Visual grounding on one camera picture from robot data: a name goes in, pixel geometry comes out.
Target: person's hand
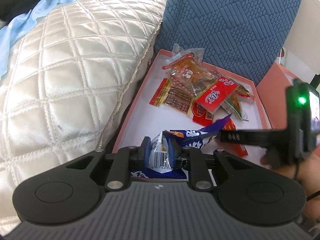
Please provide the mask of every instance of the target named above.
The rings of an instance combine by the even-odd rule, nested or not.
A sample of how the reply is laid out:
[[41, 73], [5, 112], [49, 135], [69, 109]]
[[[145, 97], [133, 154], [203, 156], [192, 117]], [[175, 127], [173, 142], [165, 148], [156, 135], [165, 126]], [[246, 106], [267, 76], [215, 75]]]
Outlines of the person's hand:
[[[261, 159], [261, 164], [268, 164], [266, 158]], [[293, 179], [296, 166], [283, 166], [273, 171]], [[301, 182], [307, 196], [320, 190], [320, 158], [317, 155], [311, 154], [307, 160], [299, 164], [297, 179]], [[303, 213], [306, 217], [320, 219], [320, 196], [308, 201]]]

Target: barcode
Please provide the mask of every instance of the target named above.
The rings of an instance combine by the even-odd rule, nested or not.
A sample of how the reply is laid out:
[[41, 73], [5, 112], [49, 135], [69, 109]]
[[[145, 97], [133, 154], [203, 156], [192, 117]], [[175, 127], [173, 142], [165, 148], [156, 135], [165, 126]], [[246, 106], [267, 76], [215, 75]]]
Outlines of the barcode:
[[169, 154], [167, 152], [155, 152], [154, 167], [170, 168]]

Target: metal screw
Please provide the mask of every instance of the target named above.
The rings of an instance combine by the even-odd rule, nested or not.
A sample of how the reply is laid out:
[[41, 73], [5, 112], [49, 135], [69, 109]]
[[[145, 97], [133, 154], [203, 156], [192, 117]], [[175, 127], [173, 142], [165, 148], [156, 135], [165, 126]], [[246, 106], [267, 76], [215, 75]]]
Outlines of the metal screw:
[[211, 183], [205, 180], [201, 180], [196, 183], [196, 187], [198, 189], [209, 189], [211, 188]]
[[111, 188], [111, 189], [120, 189], [120, 188], [123, 187], [123, 183], [121, 181], [118, 181], [118, 180], [113, 180], [113, 181], [110, 181], [107, 184], [107, 187]]

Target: light blue cloth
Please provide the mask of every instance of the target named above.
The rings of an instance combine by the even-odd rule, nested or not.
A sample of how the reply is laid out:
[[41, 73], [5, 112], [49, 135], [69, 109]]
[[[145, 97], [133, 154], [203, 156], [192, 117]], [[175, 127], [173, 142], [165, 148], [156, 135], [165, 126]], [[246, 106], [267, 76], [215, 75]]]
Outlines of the light blue cloth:
[[47, 16], [58, 4], [66, 5], [75, 0], [41, 0], [27, 14], [15, 17], [0, 30], [0, 78], [7, 73], [9, 50], [16, 41], [37, 24], [37, 19]]

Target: blue snack package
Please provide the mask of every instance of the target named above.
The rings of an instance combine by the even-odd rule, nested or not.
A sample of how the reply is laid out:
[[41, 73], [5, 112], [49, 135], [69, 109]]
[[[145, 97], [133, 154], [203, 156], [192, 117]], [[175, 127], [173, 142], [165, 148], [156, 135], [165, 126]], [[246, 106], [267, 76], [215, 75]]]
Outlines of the blue snack package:
[[172, 141], [175, 140], [180, 147], [190, 146], [201, 149], [222, 130], [230, 116], [231, 114], [200, 130], [162, 131], [151, 141], [148, 167], [139, 171], [131, 171], [131, 175], [148, 179], [186, 179], [182, 170], [174, 169], [175, 157]]

